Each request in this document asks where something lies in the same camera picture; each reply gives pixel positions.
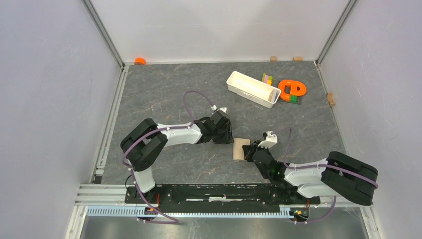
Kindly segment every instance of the white tray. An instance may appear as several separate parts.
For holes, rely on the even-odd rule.
[[[280,89],[237,71],[233,71],[227,79],[227,87],[229,91],[267,108],[271,108],[277,102],[281,93]]]

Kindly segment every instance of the white panel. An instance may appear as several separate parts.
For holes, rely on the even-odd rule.
[[[63,238],[119,68],[79,0],[1,1],[0,238]]]
[[[348,152],[379,170],[388,239],[422,235],[421,10],[420,0],[359,1],[322,63]]]
[[[126,62],[318,57],[347,0],[93,0]]]

